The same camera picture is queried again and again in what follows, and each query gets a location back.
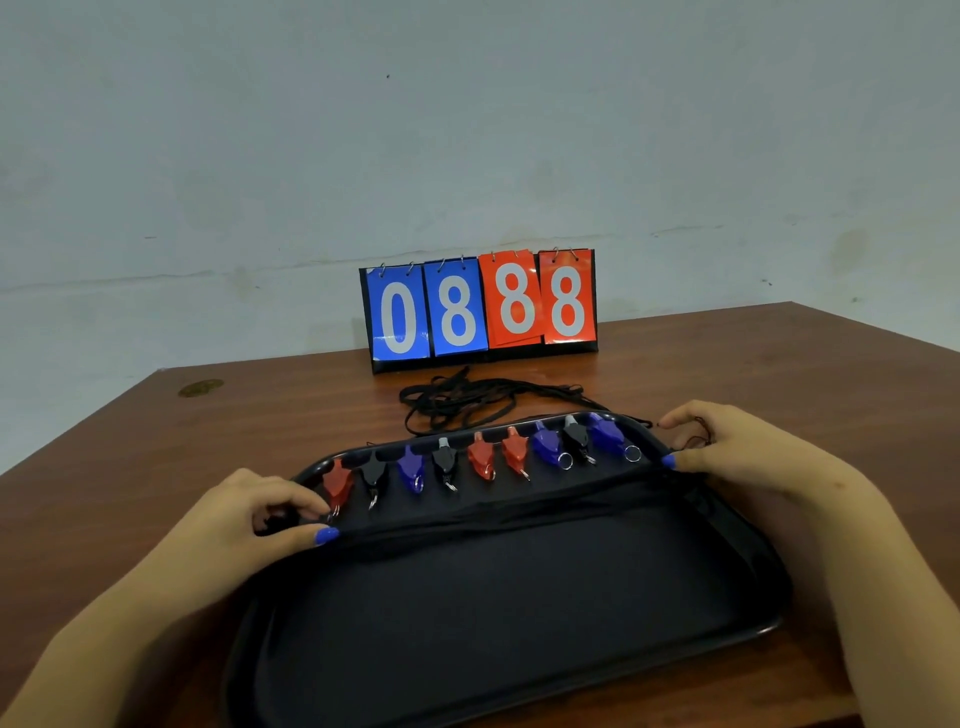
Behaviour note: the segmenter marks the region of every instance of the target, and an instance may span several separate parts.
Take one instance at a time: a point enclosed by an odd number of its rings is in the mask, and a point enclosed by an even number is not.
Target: white number
[[[507,276],[516,276],[516,288],[507,287]],[[529,331],[534,324],[536,312],[534,302],[526,295],[527,272],[519,263],[504,263],[496,269],[496,290],[503,296],[500,305],[500,320],[503,326],[512,334],[521,334]],[[514,319],[514,303],[523,304],[523,321]]]
[[[394,296],[400,296],[403,303],[403,338],[396,338],[394,332]],[[407,353],[417,340],[417,310],[414,308],[414,296],[403,283],[387,283],[380,299],[380,321],[383,322],[383,343],[393,353]]]
[[[570,281],[570,292],[564,293],[560,283],[563,279]],[[580,293],[580,274],[569,265],[558,268],[550,281],[550,290],[557,297],[557,302],[553,304],[553,311],[550,312],[550,318],[553,321],[553,328],[561,336],[576,336],[584,327],[584,305],[577,301],[577,294]],[[573,323],[569,326],[564,323],[564,306],[568,305],[573,309]]]
[[[460,291],[460,301],[454,303],[450,300],[450,289],[456,288]],[[444,332],[446,339],[452,346],[462,347],[473,341],[473,335],[477,332],[477,322],[473,314],[467,310],[467,304],[470,303],[470,287],[460,276],[447,276],[440,282],[440,303],[444,305],[444,317],[440,320],[440,328]],[[459,316],[464,320],[464,332],[459,336],[453,332],[453,317]]]

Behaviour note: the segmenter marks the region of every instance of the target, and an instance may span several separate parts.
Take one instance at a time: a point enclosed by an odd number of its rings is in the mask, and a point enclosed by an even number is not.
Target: right hand
[[[839,458],[729,404],[690,401],[665,414],[663,429],[701,422],[712,444],[681,449],[690,433],[673,444],[664,465],[681,473],[711,473],[743,485],[770,488],[802,499],[815,498],[822,486],[850,479],[856,471]]]

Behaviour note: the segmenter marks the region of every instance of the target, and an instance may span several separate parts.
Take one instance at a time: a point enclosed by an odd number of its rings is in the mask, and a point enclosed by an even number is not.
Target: wood grain
[[[873,479],[960,597],[951,445],[960,439],[960,353],[792,303],[603,324],[600,348],[473,375],[581,383],[611,409],[654,420],[692,398],[738,404]],[[56,630],[203,490],[240,466],[289,476],[333,451],[405,437],[396,393],[433,374],[373,377],[365,351],[160,371],[0,477],[0,705]],[[224,386],[177,396],[213,378]],[[516,416],[565,409],[529,398]],[[478,725],[793,728],[855,714],[803,521],[776,497],[727,495],[773,538],[796,580],[781,630]],[[207,625],[178,679],[152,696],[150,723],[216,725],[234,624]]]

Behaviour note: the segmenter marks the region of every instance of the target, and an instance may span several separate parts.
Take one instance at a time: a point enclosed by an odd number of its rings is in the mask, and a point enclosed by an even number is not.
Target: blue number card
[[[423,264],[426,297],[437,356],[485,352],[487,324],[477,259],[453,258]]]
[[[370,317],[374,361],[430,356],[422,269],[422,265],[367,269],[364,306]]]

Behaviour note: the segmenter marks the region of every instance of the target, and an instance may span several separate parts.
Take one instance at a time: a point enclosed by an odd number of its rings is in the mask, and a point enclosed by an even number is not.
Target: blue nail polish
[[[317,535],[313,537],[313,541],[317,546],[323,546],[329,544],[338,536],[340,536],[340,530],[337,528],[321,528],[317,531]]]

